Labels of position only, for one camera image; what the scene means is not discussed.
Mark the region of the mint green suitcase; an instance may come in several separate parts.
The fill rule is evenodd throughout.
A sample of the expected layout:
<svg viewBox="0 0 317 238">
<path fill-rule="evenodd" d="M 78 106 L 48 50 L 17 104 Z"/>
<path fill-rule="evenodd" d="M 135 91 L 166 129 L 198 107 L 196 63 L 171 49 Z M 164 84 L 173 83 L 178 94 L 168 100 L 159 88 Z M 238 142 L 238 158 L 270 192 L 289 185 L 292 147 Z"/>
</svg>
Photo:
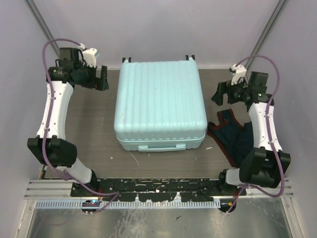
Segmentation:
<svg viewBox="0 0 317 238">
<path fill-rule="evenodd" d="M 114 131 L 124 150 L 196 149 L 206 136 L 207 124 L 195 56 L 156 62 L 122 60 Z"/>
</svg>

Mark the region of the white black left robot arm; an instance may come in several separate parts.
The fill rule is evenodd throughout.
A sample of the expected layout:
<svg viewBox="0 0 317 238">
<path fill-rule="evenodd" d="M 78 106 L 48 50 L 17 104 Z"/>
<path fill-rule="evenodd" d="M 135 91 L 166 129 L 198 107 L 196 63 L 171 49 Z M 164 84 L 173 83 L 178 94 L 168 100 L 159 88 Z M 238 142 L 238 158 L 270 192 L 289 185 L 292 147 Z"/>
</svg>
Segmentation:
<svg viewBox="0 0 317 238">
<path fill-rule="evenodd" d="M 68 105 L 75 86 L 105 91 L 107 67 L 97 73 L 99 52 L 95 48 L 60 48 L 55 65 L 49 67 L 47 76 L 47 99 L 42 123 L 34 138 L 27 140 L 27 147 L 44 166 L 61 179 L 72 179 L 75 186 L 87 196 L 100 192 L 96 173 L 78 158 L 77 147 L 66 140 L 65 123 Z"/>
</svg>

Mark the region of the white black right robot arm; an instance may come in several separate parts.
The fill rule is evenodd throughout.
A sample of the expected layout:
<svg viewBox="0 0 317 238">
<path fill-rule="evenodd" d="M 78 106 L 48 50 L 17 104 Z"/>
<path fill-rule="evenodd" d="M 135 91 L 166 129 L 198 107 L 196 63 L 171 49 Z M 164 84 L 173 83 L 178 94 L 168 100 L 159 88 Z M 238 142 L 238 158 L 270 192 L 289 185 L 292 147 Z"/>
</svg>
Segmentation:
<svg viewBox="0 0 317 238">
<path fill-rule="evenodd" d="M 273 116 L 275 94 L 266 92 L 267 80 L 267 73 L 252 72 L 249 81 L 240 76 L 220 82 L 211 98 L 218 106 L 223 104 L 224 95 L 228 96 L 229 104 L 243 102 L 253 130 L 253 148 L 240 166 L 219 174 L 217 189 L 222 195 L 229 195 L 235 187 L 257 189 L 274 198 L 284 192 L 291 156 L 283 151 L 277 138 Z"/>
</svg>

